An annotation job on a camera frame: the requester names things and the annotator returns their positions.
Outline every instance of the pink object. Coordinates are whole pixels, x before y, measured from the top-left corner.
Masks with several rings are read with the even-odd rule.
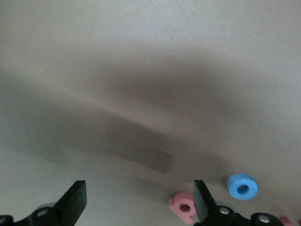
[[[283,217],[279,218],[279,220],[281,221],[281,223],[284,226],[293,226],[287,216],[283,216]]]
[[[196,214],[193,195],[178,193],[174,198],[169,199],[169,208],[186,224],[193,224],[192,217]]]

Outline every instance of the gray background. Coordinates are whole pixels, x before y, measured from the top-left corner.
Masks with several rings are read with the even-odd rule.
[[[2,0],[0,213],[77,179],[77,225],[185,225],[168,198],[301,218],[301,2]],[[230,197],[251,174],[258,195]]]

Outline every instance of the metal screw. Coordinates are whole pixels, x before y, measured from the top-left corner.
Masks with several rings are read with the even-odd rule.
[[[258,219],[263,223],[269,223],[270,222],[269,218],[265,215],[259,215]]]
[[[41,216],[45,215],[47,212],[48,212],[48,209],[43,209],[43,210],[41,210],[40,212],[37,213],[37,216],[41,217]]]
[[[6,220],[6,217],[1,217],[0,218],[0,224],[2,224]]]
[[[221,208],[220,208],[220,212],[221,212],[222,214],[229,214],[229,213],[230,213],[230,211],[229,211],[227,208],[225,208],[225,207],[221,207]]]

